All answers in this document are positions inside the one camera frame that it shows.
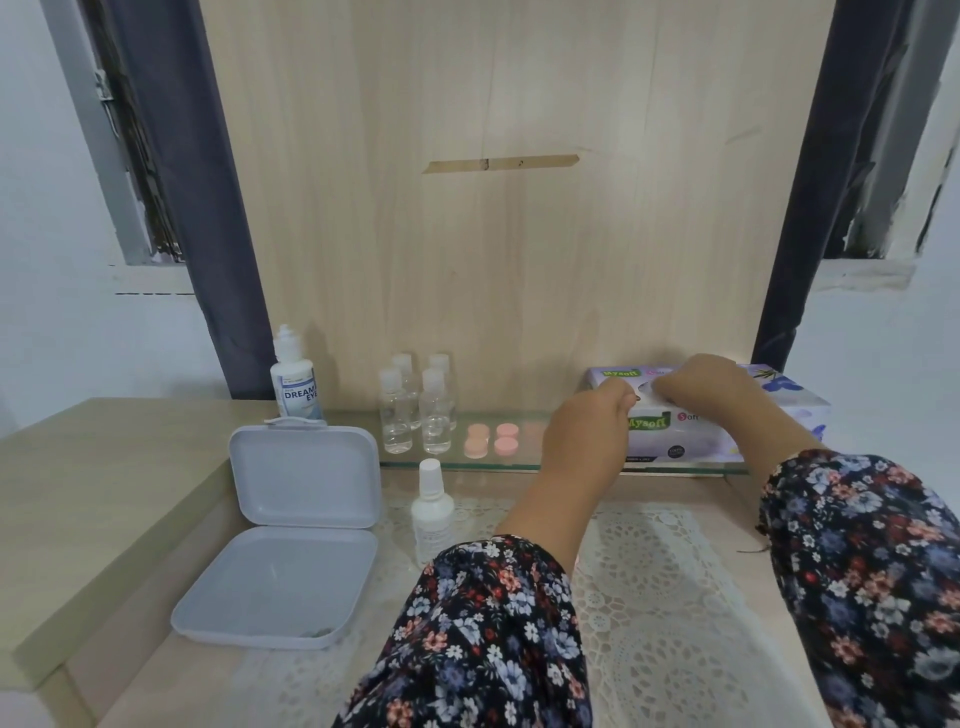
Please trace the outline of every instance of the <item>wooden panel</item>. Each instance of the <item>wooden panel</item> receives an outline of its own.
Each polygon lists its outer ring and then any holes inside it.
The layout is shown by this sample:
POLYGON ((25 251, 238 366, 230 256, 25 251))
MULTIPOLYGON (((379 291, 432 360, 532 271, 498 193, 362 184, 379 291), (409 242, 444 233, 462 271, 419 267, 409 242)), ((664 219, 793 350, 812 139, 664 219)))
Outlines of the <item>wooden panel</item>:
POLYGON ((465 408, 749 357, 831 0, 201 5, 271 321, 327 406, 396 351, 452 352, 465 408))

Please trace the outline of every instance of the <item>floral shirt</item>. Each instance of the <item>floral shirt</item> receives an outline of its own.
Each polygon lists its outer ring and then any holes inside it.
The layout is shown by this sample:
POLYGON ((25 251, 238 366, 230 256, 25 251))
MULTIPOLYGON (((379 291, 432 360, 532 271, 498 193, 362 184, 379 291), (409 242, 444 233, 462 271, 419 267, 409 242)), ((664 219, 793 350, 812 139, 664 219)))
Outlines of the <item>floral shirt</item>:
POLYGON ((960 728, 960 524, 874 455, 802 452, 760 504, 834 725, 960 728))
MULTIPOLYGON (((916 476, 810 450, 764 488, 760 529, 842 728, 960 728, 960 524, 916 476)), ((563 569, 513 536, 427 565, 335 725, 591 724, 563 569)))

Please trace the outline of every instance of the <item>dark curtain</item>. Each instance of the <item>dark curtain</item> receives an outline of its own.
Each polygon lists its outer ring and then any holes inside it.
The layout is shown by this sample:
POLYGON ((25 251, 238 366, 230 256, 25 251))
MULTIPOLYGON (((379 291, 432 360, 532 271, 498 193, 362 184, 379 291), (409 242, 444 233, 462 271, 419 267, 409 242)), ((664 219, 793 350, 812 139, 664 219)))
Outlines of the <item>dark curtain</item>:
POLYGON ((857 185, 857 148, 896 52, 907 0, 838 0, 790 192, 753 362, 783 370, 837 215, 857 185))
POLYGON ((197 0, 102 3, 230 394, 271 400, 273 337, 197 0))

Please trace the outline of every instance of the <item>white lace tablecloth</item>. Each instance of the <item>white lace tablecloth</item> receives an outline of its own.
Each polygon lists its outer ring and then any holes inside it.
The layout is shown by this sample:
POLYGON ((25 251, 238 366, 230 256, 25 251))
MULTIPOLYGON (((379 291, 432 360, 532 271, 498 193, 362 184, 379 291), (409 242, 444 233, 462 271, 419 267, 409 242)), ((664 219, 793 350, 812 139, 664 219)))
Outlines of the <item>white lace tablecloth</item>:
MULTIPOLYGON (((458 538, 492 534, 510 501, 465 498, 458 538)), ((390 498, 349 633, 318 652, 250 650, 218 726, 325 726, 376 660, 420 574, 410 501, 390 498)), ((679 507, 602 504, 573 578, 598 726, 819 725, 796 679, 679 507)))

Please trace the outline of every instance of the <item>white bottle cap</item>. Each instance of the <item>white bottle cap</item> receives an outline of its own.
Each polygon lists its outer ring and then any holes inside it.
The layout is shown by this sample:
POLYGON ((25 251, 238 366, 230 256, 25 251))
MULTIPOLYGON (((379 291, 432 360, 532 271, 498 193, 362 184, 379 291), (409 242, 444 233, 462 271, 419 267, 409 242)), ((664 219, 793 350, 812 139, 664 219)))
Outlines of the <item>white bottle cap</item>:
POLYGON ((403 376, 397 367, 380 370, 380 390, 383 392, 399 392, 403 389, 403 376))
POLYGON ((409 375, 414 372, 414 357, 408 353, 395 353, 393 358, 394 366, 404 374, 409 375))
POLYGON ((286 324, 280 327, 274 339, 274 353, 276 360, 284 364, 303 359, 303 348, 300 346, 300 337, 286 324))
POLYGON ((442 392, 444 390, 444 372, 440 369, 423 370, 423 391, 442 392))
POLYGON ((430 369, 439 369, 446 374, 450 373, 450 355, 446 353, 430 354, 430 369))
POLYGON ((440 460, 428 457, 420 461, 420 497, 433 499, 444 494, 444 474, 440 460))

